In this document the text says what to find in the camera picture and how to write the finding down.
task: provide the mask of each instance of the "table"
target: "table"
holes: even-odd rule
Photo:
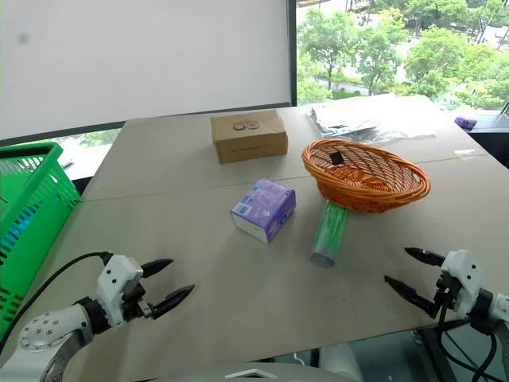
[[[198,130],[193,134],[197,148],[188,147],[189,152],[200,151]],[[351,214],[339,262],[333,269],[309,261],[324,201],[314,180],[307,174],[299,176],[300,165],[290,165],[288,159],[297,160],[300,155],[294,153],[295,146],[279,162],[284,171],[273,171],[281,171],[282,176],[293,174],[283,182],[295,188],[297,209],[274,242],[266,245],[236,230],[228,214],[249,188],[247,178],[241,179],[246,184],[221,185],[211,183],[205,171],[198,177],[204,181],[201,187],[191,178],[181,189],[165,190],[163,186],[173,183],[155,181],[147,185],[149,193],[113,197],[113,188],[99,186],[107,184],[103,177],[109,174],[111,183],[117,183],[129,174],[109,169],[118,170],[115,163],[121,163],[115,143],[113,159],[108,154],[102,175],[93,181],[88,197],[64,227],[36,284],[71,258],[112,250],[140,263],[166,256],[175,259],[168,270],[143,281],[150,301],[159,301],[171,290],[190,283],[195,283],[196,289],[181,306],[155,322],[138,319],[98,336],[73,359],[66,380],[171,376],[223,361],[260,359],[431,325],[433,320],[383,282],[383,275],[391,275],[408,282],[421,295],[433,296],[440,270],[410,258],[403,251],[405,246],[443,254],[469,248],[484,269],[486,287],[505,290],[509,257],[502,254],[507,247],[509,173],[486,154],[469,158],[450,154],[445,148],[452,149],[456,142],[444,142],[440,137],[418,141],[420,146],[442,147],[431,153],[430,160],[424,153],[414,153],[422,156],[421,167],[432,182],[431,194],[383,214]],[[466,135],[463,138],[464,147],[476,147]],[[399,144],[393,147],[409,150],[403,142]],[[150,156],[154,158],[157,151],[154,147]],[[178,163],[166,160],[169,173],[182,177],[181,181],[186,179],[173,168]],[[252,177],[262,170],[257,162],[244,163],[255,169],[249,172]],[[221,168],[216,162],[210,169],[215,166]],[[147,173],[155,168],[147,167]],[[228,177],[235,171],[224,172],[227,176],[221,181],[235,181]],[[140,181],[150,179],[147,173],[139,174]],[[138,191],[133,186],[129,192]],[[94,296],[102,269],[95,260],[71,268],[41,296],[25,319],[59,309],[84,295]]]
[[[386,95],[345,99],[347,105],[363,102],[373,107]],[[383,146],[403,158],[423,163],[458,158],[455,150],[468,155],[487,152],[470,139],[436,105],[416,95],[399,105],[401,123],[424,119],[436,132],[430,139],[400,140]],[[307,107],[278,109],[289,139],[285,156],[261,158],[219,166],[214,146],[211,114],[180,115],[127,122],[99,171],[91,180],[86,200],[167,193],[203,187],[252,183],[261,177],[287,179],[308,175],[301,152],[320,138],[305,112]]]

